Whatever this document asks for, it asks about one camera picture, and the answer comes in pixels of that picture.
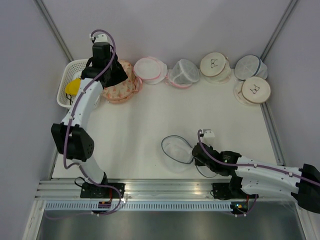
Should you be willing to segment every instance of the white plastic basket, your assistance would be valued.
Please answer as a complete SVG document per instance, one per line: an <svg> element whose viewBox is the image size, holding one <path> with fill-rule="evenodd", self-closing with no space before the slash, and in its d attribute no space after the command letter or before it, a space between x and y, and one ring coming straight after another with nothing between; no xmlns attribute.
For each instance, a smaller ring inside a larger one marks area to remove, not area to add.
<svg viewBox="0 0 320 240"><path fill-rule="evenodd" d="M76 78L81 77L81 72L85 69L88 59L80 59L70 62L64 69L63 76L61 79L61 83L58 90L58 95L56 96L56 101L61 107L70 109L71 104L69 99L66 97L66 86L68 83L70 83L72 80ZM71 96L71 100L74 101L76 96ZM96 108L99 105L100 102L100 96L97 98L97 100L94 103L94 108Z"/></svg>

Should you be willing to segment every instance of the yellow cloth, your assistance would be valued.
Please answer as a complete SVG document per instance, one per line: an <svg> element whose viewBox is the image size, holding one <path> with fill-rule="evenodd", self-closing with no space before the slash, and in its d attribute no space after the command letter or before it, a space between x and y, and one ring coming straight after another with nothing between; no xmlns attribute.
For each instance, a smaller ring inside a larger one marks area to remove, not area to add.
<svg viewBox="0 0 320 240"><path fill-rule="evenodd" d="M80 88L81 78L76 78L75 80L68 83L65 87L65 93L69 95L77 95Z"/></svg>

